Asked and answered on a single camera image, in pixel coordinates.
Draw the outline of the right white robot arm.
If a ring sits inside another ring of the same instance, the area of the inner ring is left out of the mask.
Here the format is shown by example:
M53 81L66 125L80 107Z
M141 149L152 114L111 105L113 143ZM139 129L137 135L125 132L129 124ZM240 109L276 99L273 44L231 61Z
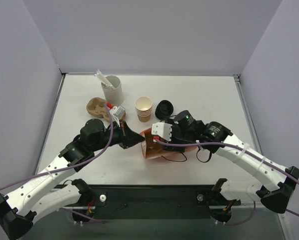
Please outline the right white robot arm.
M194 119L188 110L152 126L152 134L155 139L164 140L164 146L208 150L210 155L216 154L231 161L257 180L219 180L216 184L218 187L211 191L215 203L222 204L226 200L255 201L275 213L286 212L299 179L299 168L286 167L269 160L224 125L216 121L205 124Z

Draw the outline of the orange paper takeout bag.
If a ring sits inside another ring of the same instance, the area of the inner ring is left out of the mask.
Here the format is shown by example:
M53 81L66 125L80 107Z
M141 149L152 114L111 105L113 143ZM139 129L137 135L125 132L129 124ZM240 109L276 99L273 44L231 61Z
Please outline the orange paper takeout bag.
M196 147L186 147L184 152L164 150L163 145L154 142L154 136L152 135L152 129L147 128L140 133L145 138L145 141L141 143L142 155L146 160L154 160L162 158L170 162L186 162L188 158L185 153L194 151Z

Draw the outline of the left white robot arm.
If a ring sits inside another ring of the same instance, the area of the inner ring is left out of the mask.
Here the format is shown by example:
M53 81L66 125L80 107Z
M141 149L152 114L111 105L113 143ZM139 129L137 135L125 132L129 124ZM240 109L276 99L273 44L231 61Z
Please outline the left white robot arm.
M91 189L82 179L73 180L56 192L51 190L89 164L95 152L102 154L114 145L128 149L144 140L124 120L108 127L99 119L88 120L79 135L44 170L17 189L0 193L1 228L10 240L17 240L44 216L67 205L87 205Z

